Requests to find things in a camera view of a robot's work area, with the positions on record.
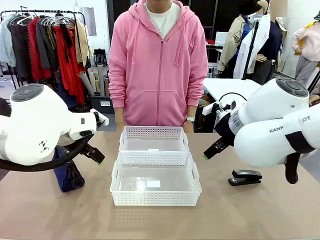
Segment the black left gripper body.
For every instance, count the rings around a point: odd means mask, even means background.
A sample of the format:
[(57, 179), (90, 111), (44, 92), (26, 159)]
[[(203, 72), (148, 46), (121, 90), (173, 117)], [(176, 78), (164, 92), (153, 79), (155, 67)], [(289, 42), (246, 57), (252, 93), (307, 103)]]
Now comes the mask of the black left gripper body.
[(94, 156), (96, 154), (97, 149), (92, 147), (90, 144), (86, 143), (81, 150), (81, 154), (85, 156)]

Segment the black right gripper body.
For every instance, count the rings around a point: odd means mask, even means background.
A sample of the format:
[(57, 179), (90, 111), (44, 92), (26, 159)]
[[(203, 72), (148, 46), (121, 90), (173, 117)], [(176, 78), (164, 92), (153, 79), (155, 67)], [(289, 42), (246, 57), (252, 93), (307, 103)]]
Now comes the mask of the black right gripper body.
[(225, 146), (234, 146), (235, 134), (229, 126), (230, 115), (225, 115), (215, 125), (214, 130), (220, 135), (220, 140)]

